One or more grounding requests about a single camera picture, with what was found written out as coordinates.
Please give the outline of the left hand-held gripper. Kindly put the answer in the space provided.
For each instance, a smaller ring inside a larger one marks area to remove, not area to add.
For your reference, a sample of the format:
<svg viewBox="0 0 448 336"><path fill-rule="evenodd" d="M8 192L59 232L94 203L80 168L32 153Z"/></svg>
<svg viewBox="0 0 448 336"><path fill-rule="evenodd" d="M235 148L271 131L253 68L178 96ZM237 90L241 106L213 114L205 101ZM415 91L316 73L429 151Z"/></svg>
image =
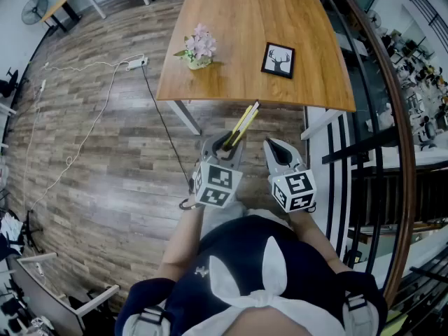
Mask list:
<svg viewBox="0 0 448 336"><path fill-rule="evenodd" d="M225 208L234 198L243 173L239 165L244 150L240 139L234 145L224 145L227 156L217 158L217 151L232 135L222 131L210 136L203 144L199 167L192 174L192 193L197 204Z"/></svg>

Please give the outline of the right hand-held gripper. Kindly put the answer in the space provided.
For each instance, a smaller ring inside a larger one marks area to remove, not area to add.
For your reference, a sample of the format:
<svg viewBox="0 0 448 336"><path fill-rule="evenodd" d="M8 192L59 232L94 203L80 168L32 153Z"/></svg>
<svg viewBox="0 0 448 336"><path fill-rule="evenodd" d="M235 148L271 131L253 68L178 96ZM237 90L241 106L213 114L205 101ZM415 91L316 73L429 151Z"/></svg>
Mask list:
<svg viewBox="0 0 448 336"><path fill-rule="evenodd" d="M269 171L270 192L286 212L315 206L316 182L312 170L302 163L299 151L280 139L263 141Z"/></svg>

